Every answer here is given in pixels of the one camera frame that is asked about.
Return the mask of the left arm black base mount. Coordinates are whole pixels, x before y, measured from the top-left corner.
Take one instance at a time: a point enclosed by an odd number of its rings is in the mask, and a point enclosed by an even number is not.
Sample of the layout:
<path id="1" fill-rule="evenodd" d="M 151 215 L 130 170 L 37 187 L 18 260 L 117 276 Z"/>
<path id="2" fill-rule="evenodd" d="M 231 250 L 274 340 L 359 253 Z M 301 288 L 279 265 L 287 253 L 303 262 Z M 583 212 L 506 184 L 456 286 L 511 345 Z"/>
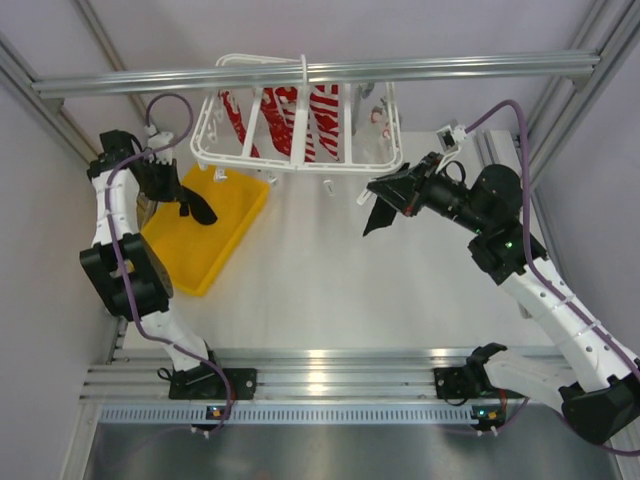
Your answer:
<path id="1" fill-rule="evenodd" d="M 157 370 L 159 378 L 170 383 L 172 400 L 252 400 L 257 388 L 255 368 L 223 368 L 226 381 L 211 367 L 200 364 L 186 371 Z"/>

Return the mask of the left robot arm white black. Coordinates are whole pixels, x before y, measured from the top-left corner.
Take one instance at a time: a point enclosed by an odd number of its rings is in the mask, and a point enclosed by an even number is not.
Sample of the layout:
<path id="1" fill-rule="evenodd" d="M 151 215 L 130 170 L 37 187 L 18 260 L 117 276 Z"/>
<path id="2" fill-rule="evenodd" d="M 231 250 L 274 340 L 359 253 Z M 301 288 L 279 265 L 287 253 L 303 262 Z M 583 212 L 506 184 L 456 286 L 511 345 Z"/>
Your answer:
<path id="1" fill-rule="evenodd" d="M 214 397 L 225 388 L 226 374 L 213 365 L 207 343 L 173 308 L 173 285 L 140 231 L 137 200 L 146 195 L 174 203 L 180 216 L 203 226 L 218 218 L 201 195 L 180 183 L 176 160 L 163 151 L 171 135 L 158 134 L 155 140 L 146 149 L 129 132 L 101 134 L 103 151 L 87 171 L 97 201 L 95 234 L 79 260 L 107 311 L 133 323 L 144 339 L 161 344 L 174 372 L 191 376 L 194 389 Z"/>

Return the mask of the white hanger clip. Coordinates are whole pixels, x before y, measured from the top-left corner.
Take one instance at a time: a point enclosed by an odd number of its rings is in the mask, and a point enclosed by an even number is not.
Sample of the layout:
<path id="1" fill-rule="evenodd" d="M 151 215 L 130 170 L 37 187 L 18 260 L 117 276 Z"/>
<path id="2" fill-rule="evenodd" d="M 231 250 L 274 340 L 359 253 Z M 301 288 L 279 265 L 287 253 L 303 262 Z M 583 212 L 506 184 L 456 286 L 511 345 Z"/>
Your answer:
<path id="1" fill-rule="evenodd" d="M 364 206 L 373 196 L 374 194 L 370 190 L 364 189 L 357 197 L 356 203 L 359 206 Z"/>

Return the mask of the black sock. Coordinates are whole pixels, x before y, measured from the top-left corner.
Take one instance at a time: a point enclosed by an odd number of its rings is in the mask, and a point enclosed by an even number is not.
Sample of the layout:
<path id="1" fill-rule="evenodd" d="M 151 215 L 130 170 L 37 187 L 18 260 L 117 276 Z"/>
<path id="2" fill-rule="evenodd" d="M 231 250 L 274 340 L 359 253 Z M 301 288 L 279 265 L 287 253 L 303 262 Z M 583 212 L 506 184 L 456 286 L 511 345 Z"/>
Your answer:
<path id="1" fill-rule="evenodd" d="M 213 225 L 218 217 L 208 202 L 197 192 L 182 187 L 180 197 L 179 215 L 181 217 L 191 216 L 200 225 Z"/>
<path id="2" fill-rule="evenodd" d="M 391 226 L 396 215 L 397 210 L 382 197 L 377 196 L 364 228 L 363 236 L 366 237 L 375 230 Z"/>

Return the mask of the white plastic clip hanger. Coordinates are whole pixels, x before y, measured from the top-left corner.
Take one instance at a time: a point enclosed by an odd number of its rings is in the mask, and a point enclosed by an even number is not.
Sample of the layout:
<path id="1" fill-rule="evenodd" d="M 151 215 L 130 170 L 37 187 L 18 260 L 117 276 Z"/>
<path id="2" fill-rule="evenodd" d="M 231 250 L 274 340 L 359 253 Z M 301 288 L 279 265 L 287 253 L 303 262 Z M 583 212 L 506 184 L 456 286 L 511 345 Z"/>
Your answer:
<path id="1" fill-rule="evenodd" d="M 211 91 L 205 98 L 189 142 L 191 153 L 201 168 L 249 169 L 272 172 L 313 173 L 322 175 L 362 175 L 378 177 L 391 173 L 403 162 L 401 143 L 401 116 L 391 82 L 374 83 L 375 89 L 367 99 L 357 97 L 360 83 L 332 83 L 340 88 L 338 156 L 334 161 L 320 145 L 316 123 L 309 107 L 309 97 L 315 85 L 271 86 Z M 279 153 L 271 139 L 269 128 L 260 106 L 265 88 L 294 87 L 297 89 L 295 125 L 291 155 Z M 242 113 L 247 135 L 244 145 L 238 141 L 218 97 L 220 90 L 231 90 Z M 351 127 L 356 112 L 385 99 L 391 116 L 392 139 L 397 141 L 399 162 L 386 165 L 356 165 L 351 154 Z"/>

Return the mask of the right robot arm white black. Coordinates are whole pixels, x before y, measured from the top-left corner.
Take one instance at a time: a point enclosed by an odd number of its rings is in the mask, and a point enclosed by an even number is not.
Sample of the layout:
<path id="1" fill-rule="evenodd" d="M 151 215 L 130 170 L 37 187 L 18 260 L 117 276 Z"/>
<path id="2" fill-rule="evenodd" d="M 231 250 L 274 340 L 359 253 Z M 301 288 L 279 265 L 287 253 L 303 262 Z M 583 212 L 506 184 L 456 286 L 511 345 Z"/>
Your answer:
<path id="1" fill-rule="evenodd" d="M 367 233 L 423 208 L 473 232 L 468 249 L 478 268 L 529 313 L 570 367 L 555 370 L 489 343 L 476 348 L 463 366 L 436 373 L 440 399 L 463 402 L 513 392 L 550 407 L 593 445 L 638 419 L 639 358 L 589 317 L 544 247 L 526 232 L 520 221 L 521 181 L 513 169 L 489 165 L 467 186 L 432 152 L 414 166 L 370 181 L 367 189 L 376 197 Z"/>

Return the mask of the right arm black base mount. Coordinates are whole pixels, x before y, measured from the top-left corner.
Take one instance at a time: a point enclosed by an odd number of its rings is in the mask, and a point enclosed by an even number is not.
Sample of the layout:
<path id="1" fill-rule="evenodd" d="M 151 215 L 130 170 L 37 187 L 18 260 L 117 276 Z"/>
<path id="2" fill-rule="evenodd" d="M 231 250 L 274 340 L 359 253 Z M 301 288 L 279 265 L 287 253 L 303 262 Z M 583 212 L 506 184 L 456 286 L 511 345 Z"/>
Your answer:
<path id="1" fill-rule="evenodd" d="M 482 369 L 470 366 L 440 367 L 433 370 L 438 399 L 470 400 L 489 397 L 495 388 Z"/>

